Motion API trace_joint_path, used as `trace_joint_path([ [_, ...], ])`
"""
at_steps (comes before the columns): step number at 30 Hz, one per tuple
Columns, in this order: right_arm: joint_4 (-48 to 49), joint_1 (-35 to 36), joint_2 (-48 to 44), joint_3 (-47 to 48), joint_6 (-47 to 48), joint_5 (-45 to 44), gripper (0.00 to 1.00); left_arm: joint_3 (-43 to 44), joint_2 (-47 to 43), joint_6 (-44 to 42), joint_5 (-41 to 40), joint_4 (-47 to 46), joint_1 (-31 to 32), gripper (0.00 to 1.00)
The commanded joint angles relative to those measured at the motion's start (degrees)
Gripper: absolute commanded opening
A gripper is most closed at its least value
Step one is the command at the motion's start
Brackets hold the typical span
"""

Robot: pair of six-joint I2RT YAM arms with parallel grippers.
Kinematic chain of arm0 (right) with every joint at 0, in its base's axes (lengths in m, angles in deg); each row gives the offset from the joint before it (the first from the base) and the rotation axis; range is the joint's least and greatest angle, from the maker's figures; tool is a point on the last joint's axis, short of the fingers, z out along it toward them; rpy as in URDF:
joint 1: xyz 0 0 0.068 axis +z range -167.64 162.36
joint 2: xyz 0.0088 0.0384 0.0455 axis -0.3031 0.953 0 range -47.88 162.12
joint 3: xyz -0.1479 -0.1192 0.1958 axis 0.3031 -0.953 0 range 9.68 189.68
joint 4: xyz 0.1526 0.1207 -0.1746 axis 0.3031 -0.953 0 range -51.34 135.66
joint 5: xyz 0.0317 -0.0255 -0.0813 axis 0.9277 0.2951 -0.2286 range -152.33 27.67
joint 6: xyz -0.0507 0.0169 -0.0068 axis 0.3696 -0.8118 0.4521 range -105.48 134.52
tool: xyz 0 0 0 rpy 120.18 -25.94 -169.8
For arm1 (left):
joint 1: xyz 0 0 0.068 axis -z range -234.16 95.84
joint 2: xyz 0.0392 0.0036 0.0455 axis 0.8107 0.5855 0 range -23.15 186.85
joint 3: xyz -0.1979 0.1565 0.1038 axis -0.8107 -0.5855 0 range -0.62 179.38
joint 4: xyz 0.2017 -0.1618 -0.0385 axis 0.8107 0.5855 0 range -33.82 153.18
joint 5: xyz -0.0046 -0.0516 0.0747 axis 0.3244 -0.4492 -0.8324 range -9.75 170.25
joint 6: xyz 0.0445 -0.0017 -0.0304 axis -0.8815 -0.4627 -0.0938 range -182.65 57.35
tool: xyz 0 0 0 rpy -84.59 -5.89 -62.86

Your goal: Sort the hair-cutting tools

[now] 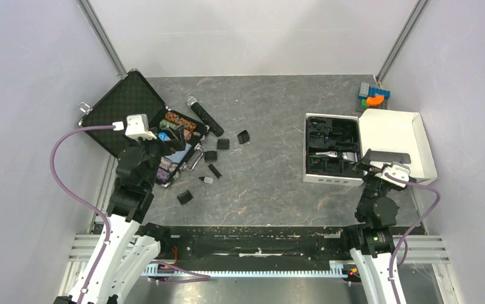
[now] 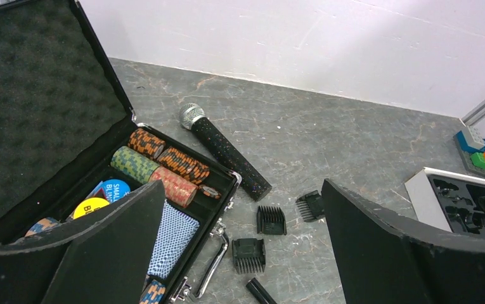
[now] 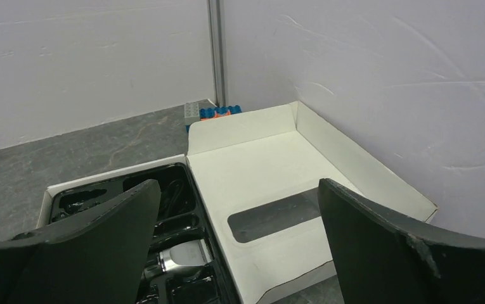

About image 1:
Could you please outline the black clipper comb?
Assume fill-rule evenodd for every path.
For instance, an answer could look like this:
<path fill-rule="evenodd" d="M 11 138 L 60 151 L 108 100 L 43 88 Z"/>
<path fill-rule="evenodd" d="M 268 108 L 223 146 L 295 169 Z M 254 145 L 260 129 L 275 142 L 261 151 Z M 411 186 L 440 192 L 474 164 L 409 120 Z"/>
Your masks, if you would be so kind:
<path fill-rule="evenodd" d="M 177 195 L 177 200 L 181 205 L 185 205 L 193 199 L 193 195 L 189 190 L 186 190 L 179 195 Z"/>
<path fill-rule="evenodd" d="M 227 138 L 220 138 L 217 140 L 216 144 L 217 150 L 229 150 L 230 149 L 230 140 Z"/>
<path fill-rule="evenodd" d="M 204 160 L 206 163 L 213 163 L 217 161 L 217 151 L 205 151 Z"/>
<path fill-rule="evenodd" d="M 245 144 L 250 141 L 250 134 L 248 130 L 243 130 L 237 134 L 237 140 L 239 144 Z"/>

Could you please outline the white clipper kit box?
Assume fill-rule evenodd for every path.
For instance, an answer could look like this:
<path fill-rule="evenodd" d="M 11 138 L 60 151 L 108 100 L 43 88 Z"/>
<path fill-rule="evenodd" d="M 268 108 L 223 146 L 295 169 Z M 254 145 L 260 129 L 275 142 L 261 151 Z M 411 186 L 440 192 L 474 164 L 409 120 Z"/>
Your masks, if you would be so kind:
<path fill-rule="evenodd" d="M 310 118 L 336 118 L 354 122 L 361 143 L 360 156 L 368 149 L 373 152 L 406 154 L 410 160 L 405 163 L 410 168 L 410 177 L 423 185 L 437 179 L 429 140 L 422 116 L 418 112 L 368 109 L 360 117 L 306 113 L 304 135 L 309 135 Z"/>

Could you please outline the small oil bottle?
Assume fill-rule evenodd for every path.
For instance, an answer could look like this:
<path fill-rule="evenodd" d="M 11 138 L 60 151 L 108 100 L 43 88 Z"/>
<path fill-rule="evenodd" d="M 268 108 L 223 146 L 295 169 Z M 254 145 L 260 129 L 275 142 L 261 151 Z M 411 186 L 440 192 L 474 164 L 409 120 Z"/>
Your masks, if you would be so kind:
<path fill-rule="evenodd" d="M 214 183 L 214 179 L 211 178 L 211 177 L 204 177 L 204 176 L 201 176 L 198 178 L 200 181 L 206 183 L 206 184 L 213 184 Z"/>

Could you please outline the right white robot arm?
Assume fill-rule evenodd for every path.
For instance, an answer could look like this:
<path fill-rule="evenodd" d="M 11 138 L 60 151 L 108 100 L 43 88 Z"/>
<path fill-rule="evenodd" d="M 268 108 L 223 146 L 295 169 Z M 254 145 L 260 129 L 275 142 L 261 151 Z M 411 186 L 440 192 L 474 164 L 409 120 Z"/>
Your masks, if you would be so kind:
<path fill-rule="evenodd" d="M 354 260 L 368 303 L 405 303 L 391 231 L 399 207 L 388 193 L 404 190 L 410 171 L 396 161 L 379 168 L 371 164 L 372 155 L 369 149 L 354 166 L 366 172 L 365 188 L 354 213 L 358 224 L 346 228 L 339 248 Z"/>

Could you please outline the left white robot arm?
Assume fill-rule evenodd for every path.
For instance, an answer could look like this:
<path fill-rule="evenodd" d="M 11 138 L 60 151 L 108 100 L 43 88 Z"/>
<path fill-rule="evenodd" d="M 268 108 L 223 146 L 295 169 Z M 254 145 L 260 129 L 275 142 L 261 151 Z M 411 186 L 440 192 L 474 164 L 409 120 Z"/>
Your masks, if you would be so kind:
<path fill-rule="evenodd" d="M 172 251 L 172 240 L 166 228 L 144 224 L 143 218 L 154 198 L 161 160 L 186 147 L 184 129 L 149 129 L 138 123 L 127 127 L 122 122 L 92 126 L 91 130 L 124 130 L 126 137 L 137 142 L 119 154 L 116 178 L 106 212 L 73 193 L 59 178 L 55 169 L 58 148 L 73 130 L 53 146 L 49 166 L 56 183 L 73 199 L 90 208 L 103 221 L 101 236 L 86 268 L 66 296 L 55 303 L 122 303 L 141 272 L 156 257 L 165 258 Z"/>

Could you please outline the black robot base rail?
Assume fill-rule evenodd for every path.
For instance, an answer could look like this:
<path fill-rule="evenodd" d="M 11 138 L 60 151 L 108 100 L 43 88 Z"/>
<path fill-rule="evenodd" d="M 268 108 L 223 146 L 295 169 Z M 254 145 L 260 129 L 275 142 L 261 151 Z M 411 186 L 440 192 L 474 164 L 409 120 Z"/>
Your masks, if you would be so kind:
<path fill-rule="evenodd" d="M 312 258 L 345 260 L 340 226 L 170 226 L 161 238 L 163 260 L 206 262 L 213 258 Z"/>

